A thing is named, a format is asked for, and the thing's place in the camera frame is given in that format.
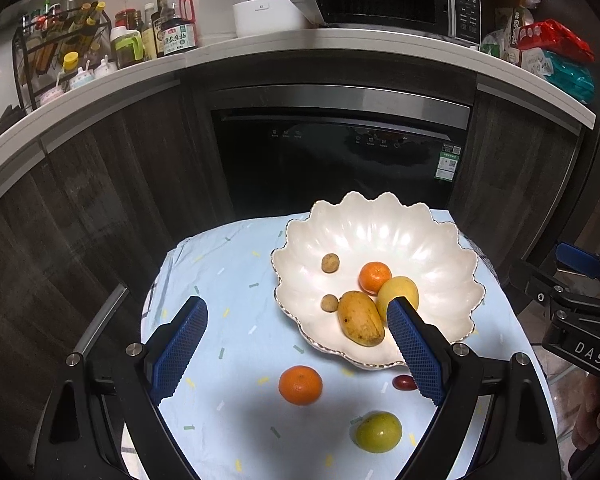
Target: green handle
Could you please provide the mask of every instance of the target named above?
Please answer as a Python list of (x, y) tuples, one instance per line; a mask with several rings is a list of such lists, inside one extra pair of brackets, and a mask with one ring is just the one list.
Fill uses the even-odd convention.
[(142, 37), (139, 34), (134, 34), (128, 38), (122, 38), (116, 42), (116, 50), (131, 45), (134, 48), (134, 59), (136, 61), (144, 56), (144, 48), (142, 47)]

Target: tablecloth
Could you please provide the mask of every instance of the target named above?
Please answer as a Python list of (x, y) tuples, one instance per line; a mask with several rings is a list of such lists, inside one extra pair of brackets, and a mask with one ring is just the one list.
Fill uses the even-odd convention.
[[(437, 221), (452, 221), (447, 211), (432, 213)], [(200, 296), (208, 307), (205, 335), (173, 397), (159, 407), (203, 480), (393, 480), (434, 415), (431, 400), (417, 390), (392, 386), (405, 368), (361, 370), (317, 351), (275, 303), (270, 253), (284, 244), (286, 223), (307, 215), (234, 222), (183, 240), (167, 254), (146, 298), (143, 342), (189, 296)], [(470, 246), (464, 237), (461, 244)], [(465, 342), (484, 357), (528, 354), (555, 425), (541, 367), (496, 278), (483, 261), (475, 277), (486, 295)], [(280, 374), (299, 364), (317, 370), (324, 382), (322, 396), (310, 406), (289, 404), (278, 393)], [(468, 468), (488, 400), (476, 406), (449, 479)], [(394, 413), (402, 424), (402, 439), (388, 453), (365, 452), (351, 438), (360, 418), (375, 410)]]

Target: screw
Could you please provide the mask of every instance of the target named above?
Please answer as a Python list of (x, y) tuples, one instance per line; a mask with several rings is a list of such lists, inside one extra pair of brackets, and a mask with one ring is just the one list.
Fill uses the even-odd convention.
[(80, 354), (76, 352), (69, 354), (64, 360), (64, 362), (67, 363), (69, 366), (75, 366), (80, 362)]
[(454, 354), (456, 354), (460, 357), (464, 357), (465, 355), (468, 355), (468, 353), (469, 353), (469, 347), (467, 345), (465, 345), (464, 343), (456, 343), (455, 345), (452, 346), (452, 350), (454, 351)]
[(126, 354), (131, 357), (138, 355), (142, 351), (142, 345), (140, 343), (131, 343), (126, 347)]
[(516, 354), (516, 361), (518, 361), (523, 366), (526, 366), (531, 362), (531, 360), (529, 359), (529, 356), (526, 354), (523, 354), (522, 352), (518, 352)]

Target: red grape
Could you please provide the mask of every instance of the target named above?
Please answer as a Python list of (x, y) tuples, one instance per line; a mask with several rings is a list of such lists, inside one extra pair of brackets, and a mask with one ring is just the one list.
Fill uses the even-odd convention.
[(417, 390), (416, 381), (410, 375), (398, 375), (394, 377), (394, 388), (396, 390), (402, 390), (404, 392), (410, 392), (411, 390)]

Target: yellow bottle cap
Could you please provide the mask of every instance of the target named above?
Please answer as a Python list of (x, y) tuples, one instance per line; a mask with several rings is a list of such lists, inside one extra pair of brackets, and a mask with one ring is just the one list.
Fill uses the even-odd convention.
[(73, 70), (78, 66), (78, 53), (77, 52), (69, 52), (64, 56), (64, 60), (62, 61), (62, 68), (64, 68), (65, 72), (69, 70)]

